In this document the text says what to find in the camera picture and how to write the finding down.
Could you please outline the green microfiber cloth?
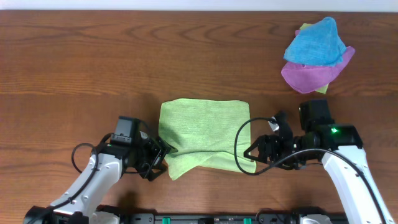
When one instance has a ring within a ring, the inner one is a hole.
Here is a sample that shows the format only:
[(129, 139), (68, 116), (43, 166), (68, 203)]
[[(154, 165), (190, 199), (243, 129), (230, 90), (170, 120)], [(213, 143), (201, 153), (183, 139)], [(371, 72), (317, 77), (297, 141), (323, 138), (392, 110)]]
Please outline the green microfiber cloth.
[(244, 101), (214, 101), (180, 98), (162, 103), (159, 136), (176, 148), (167, 154), (172, 180), (201, 166), (239, 172), (256, 170), (256, 163), (243, 157), (251, 145), (250, 119)]

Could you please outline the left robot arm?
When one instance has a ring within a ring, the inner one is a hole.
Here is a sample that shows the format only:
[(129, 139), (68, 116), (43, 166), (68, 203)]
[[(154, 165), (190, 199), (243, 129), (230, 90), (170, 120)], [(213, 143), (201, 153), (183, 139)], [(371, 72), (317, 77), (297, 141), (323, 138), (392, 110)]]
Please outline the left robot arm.
[(175, 150), (161, 137), (142, 132), (144, 123), (120, 116), (114, 132), (97, 146), (87, 145), (91, 149), (88, 165), (68, 190), (48, 207), (33, 206), (24, 223), (132, 223), (132, 215), (102, 206), (102, 199), (124, 174), (155, 180), (167, 170), (164, 157)]

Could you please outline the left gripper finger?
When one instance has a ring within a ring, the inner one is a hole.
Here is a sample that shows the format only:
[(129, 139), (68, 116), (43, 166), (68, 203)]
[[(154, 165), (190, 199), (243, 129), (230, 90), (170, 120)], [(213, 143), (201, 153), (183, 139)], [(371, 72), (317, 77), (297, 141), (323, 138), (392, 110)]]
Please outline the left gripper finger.
[(149, 168), (144, 171), (142, 178), (148, 181), (153, 181), (167, 171), (167, 166), (164, 164), (157, 164), (156, 166), (149, 166)]
[(164, 139), (162, 139), (160, 136), (156, 138), (156, 141), (158, 142), (159, 146), (161, 149), (164, 151), (164, 154), (172, 154), (178, 152), (178, 149), (170, 145), (168, 142), (166, 142)]

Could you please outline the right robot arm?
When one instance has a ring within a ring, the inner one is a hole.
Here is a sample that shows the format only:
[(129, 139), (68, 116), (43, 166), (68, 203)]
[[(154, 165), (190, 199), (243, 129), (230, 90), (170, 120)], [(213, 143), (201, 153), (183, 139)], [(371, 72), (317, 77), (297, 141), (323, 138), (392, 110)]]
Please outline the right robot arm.
[(273, 133), (259, 136), (243, 156), (266, 164), (252, 175), (271, 168), (300, 170), (317, 160), (330, 176), (348, 223), (393, 223), (369, 170), (363, 141), (352, 124), (337, 124), (327, 100), (299, 106), (302, 136), (294, 136), (283, 111), (266, 118)]

